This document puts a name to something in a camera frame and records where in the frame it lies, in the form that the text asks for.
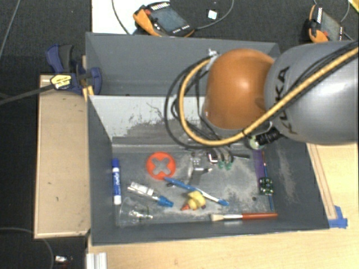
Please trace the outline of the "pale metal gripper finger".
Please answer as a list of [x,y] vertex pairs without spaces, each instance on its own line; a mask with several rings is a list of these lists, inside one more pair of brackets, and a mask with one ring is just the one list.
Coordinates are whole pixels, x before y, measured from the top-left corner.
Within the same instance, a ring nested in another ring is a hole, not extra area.
[[201,158],[200,157],[192,157],[191,158],[191,166],[190,166],[190,177],[193,178],[196,174],[201,172]]
[[191,184],[192,185],[199,185],[200,179],[203,175],[211,172],[213,168],[195,168],[192,171],[191,175]]

